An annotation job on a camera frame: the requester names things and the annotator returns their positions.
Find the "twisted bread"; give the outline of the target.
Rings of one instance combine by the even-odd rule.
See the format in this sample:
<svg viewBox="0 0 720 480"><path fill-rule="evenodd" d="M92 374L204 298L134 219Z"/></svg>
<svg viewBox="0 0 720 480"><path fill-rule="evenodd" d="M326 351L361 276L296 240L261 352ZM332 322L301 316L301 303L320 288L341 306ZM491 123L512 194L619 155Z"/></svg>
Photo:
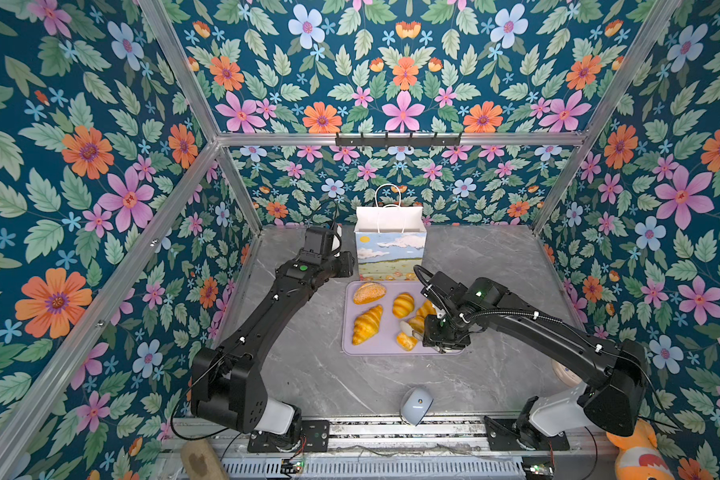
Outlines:
<svg viewBox="0 0 720 480"><path fill-rule="evenodd" d="M416 316L416 317L413 317L413 318L419 318L419 319L424 323L424 325L425 325L425 320L422 319L421 317L417 317L417 316ZM405 350L405 351L412 351L412 350L417 346L417 344L418 344L421 340L417 340L417 339L415 339L415 338L413 338L413 337L410 337L410 336L406 335L406 334L403 333L403 332L401 331L401 329L400 329L400 333L397 335L396 341L397 341L397 344L398 344L403 350Z"/></svg>

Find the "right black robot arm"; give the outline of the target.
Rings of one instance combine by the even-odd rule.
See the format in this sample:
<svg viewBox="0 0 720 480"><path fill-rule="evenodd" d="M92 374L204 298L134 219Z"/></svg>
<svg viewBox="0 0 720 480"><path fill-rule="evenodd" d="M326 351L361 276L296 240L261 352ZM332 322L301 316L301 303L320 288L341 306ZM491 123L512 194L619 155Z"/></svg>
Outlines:
<svg viewBox="0 0 720 480"><path fill-rule="evenodd" d="M644 347L600 339L532 307L507 287L479 277L471 286L443 272L414 273L435 314L425 319L423 343L441 353L463 350L472 336L495 330L522 341L573 372L579 383L526 401L511 431L535 448L569 429L595 426L629 437L649 385Z"/></svg>

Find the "landscape print paper bag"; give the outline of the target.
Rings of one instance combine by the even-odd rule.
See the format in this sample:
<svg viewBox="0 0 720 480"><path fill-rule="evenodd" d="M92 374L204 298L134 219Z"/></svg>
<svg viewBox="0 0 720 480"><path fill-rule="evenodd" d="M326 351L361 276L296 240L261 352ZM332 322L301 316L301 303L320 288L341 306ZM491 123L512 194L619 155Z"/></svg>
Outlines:
<svg viewBox="0 0 720 480"><path fill-rule="evenodd" d="M372 206L356 209L356 258L361 280L415 281L427 240L422 206L405 206L401 188L379 186Z"/></svg>

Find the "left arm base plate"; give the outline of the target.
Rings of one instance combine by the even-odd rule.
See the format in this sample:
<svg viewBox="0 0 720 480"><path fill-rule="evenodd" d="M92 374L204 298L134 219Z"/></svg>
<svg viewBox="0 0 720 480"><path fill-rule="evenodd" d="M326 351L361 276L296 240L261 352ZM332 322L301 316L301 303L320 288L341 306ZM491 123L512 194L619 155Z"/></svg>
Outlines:
<svg viewBox="0 0 720 480"><path fill-rule="evenodd" d="M325 453L328 451L331 423L328 420L297 419L282 435L254 432L247 445L248 453Z"/></svg>

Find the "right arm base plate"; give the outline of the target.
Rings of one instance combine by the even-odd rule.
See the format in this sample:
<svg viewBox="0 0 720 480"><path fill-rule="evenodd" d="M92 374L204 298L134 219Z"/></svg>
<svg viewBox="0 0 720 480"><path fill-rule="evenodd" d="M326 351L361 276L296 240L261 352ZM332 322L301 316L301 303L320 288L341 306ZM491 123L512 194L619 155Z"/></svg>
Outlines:
<svg viewBox="0 0 720 480"><path fill-rule="evenodd" d="M487 442L491 451L569 451L564 433L547 437L532 427L521 429L514 418L483 417Z"/></svg>

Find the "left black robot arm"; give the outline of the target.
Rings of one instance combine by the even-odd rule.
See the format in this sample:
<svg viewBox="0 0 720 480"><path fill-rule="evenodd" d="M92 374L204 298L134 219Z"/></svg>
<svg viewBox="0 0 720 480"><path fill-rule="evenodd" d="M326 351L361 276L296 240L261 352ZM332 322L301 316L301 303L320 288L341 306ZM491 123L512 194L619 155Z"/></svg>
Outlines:
<svg viewBox="0 0 720 480"><path fill-rule="evenodd" d="M282 264L253 313L216 348L203 348L192 364L193 416L239 433L269 433L291 442L301 435L300 410L271 397L261 369L295 314L333 278L353 275L348 251L317 258L302 252Z"/></svg>

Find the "cream and steel tongs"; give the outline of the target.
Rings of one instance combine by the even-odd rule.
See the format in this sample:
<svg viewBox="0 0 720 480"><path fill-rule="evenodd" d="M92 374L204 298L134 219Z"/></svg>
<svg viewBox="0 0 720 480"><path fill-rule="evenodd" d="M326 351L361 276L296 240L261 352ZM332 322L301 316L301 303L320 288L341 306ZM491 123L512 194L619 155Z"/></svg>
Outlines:
<svg viewBox="0 0 720 480"><path fill-rule="evenodd" d="M417 340L422 340L425 333L425 325L419 318L413 318L400 322L400 329L406 335Z"/></svg>

